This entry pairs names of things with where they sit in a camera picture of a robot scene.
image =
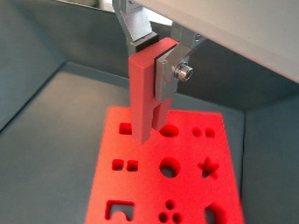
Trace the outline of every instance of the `gray enclosure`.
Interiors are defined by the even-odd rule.
[[[297,223],[299,85],[211,41],[191,66],[172,108],[223,114],[247,223]],[[114,14],[1,0],[0,223],[84,222],[106,109],[128,97]]]

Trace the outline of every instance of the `star-shaped hole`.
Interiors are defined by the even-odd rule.
[[[212,177],[216,179],[219,177],[216,170],[220,168],[220,165],[212,163],[208,157],[205,157],[204,163],[199,163],[199,168],[201,168],[201,176],[204,178]]]

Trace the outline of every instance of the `gray floor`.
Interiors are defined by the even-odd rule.
[[[109,106],[128,105],[126,79],[68,63],[0,135],[4,224],[84,222]],[[244,115],[177,94],[175,109],[224,115],[237,182]]]

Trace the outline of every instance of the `gray wall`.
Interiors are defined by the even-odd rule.
[[[243,206],[247,223],[299,221],[299,97],[247,112]]]

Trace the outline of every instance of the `red foam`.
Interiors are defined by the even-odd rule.
[[[216,224],[244,223],[221,115],[169,111],[162,134],[152,129],[142,145],[129,123],[129,108],[108,110],[85,224],[207,224],[205,210]],[[109,217],[110,201],[133,206],[132,220],[118,211]]]
[[[164,126],[171,99],[162,103],[154,99],[154,59],[176,44],[164,38],[128,58],[132,128],[140,144],[149,138],[150,128]]]

